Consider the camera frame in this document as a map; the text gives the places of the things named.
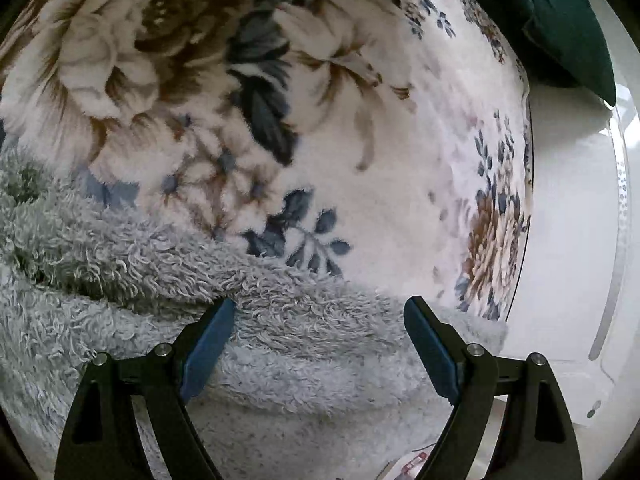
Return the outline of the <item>floral fleece blanket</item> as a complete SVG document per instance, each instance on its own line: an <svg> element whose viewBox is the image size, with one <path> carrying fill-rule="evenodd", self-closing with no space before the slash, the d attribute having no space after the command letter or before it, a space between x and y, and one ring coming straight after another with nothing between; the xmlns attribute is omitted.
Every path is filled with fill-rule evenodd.
<svg viewBox="0 0 640 480"><path fill-rule="evenodd" d="M528 82L475 0L25 0L1 137L256 257L502 321Z"/></svg>

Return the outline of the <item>grey fluffy pants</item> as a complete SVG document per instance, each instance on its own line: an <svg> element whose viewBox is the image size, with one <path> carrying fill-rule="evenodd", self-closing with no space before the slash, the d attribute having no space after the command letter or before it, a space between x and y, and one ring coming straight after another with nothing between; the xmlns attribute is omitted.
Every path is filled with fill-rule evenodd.
<svg viewBox="0 0 640 480"><path fill-rule="evenodd" d="M140 356L215 300L235 329L190 412L229 479L367 479L448 414L400 299L257 258L1 159L1 405L52 477L85 362Z"/></svg>

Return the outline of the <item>dark teal pillow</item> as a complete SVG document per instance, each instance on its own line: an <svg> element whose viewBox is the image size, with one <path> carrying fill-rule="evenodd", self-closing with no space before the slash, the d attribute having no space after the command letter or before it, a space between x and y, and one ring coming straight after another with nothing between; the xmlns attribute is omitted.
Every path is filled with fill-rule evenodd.
<svg viewBox="0 0 640 480"><path fill-rule="evenodd" d="M518 0L523 61L534 77L559 88L584 87L608 105L616 88L602 28L589 0Z"/></svg>

